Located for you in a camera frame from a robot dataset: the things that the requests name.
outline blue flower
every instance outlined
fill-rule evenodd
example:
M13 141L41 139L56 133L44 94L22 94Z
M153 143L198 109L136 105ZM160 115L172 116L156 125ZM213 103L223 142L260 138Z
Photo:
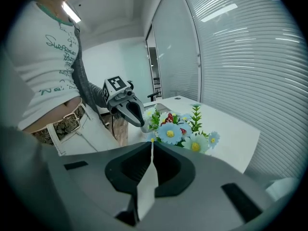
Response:
M154 132L151 132L151 133L149 133L148 134L148 137L147 137L147 139L146 139L146 141L149 141L149 142L154 142L154 141L156 141L157 139L156 139L156 136L155 136L155 133Z
M180 115L180 117L183 121L188 121L192 118L192 115L189 113L186 113L186 114Z
M220 139L220 135L217 132L211 132L208 135L208 145L209 147L211 147L212 149L217 145L217 143L219 142Z
M197 108L197 107L200 107L200 106L201 106L201 104L200 104L200 103L194 103L194 104L191 104L191 106L193 106L193 107Z
M182 138L189 137L193 133L191 126L189 126L188 123L186 123L186 122L179 123L178 126L179 126L179 128L186 130L185 134L182 133Z
M209 149L207 138L199 134L192 134L190 137L186 137L182 145L193 152L205 153Z
M162 142L168 144L177 144L182 140L182 131L174 123L166 123L158 128L158 137Z

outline white jeans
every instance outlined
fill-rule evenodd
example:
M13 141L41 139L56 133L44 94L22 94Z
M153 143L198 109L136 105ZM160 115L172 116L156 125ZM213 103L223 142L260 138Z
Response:
M104 127L98 114L90 106L81 105L86 112L80 120L80 128L67 134L61 141L59 141L53 125L47 125L48 132L58 154L63 156L94 153L120 147L112 134Z

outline belt buckle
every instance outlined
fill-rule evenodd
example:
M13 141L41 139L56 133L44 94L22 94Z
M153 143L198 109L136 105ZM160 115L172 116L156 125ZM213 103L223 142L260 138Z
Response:
M70 131L70 133L72 133L72 132L76 131L78 128L80 128L80 120L79 120L79 118L77 117L77 115L75 114L75 112L72 112L72 113L69 113L69 114L65 115L65 116L63 117L63 120L66 119L66 118L68 118L69 116L75 117L75 120L76 120L77 123L78 123L78 126L77 126L76 128L74 128L72 131Z

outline black slot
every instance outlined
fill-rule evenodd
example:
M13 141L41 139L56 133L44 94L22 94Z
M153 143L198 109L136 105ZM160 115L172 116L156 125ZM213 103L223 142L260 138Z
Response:
M255 219L262 213L235 183L225 184L221 188L245 222Z
M71 163L71 164L65 164L64 167L66 170L70 170L70 169L75 169L75 168L78 168L78 167L83 167L83 166L86 166L88 165L87 162L85 161L80 161L80 162L74 162L74 163Z

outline person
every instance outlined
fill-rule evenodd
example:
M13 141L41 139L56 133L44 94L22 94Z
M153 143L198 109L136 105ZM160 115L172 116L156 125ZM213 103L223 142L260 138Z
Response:
M18 128L59 155L117 148L96 106L106 107L103 91L87 79L80 31L64 2L31 1L8 34L4 49L35 93Z

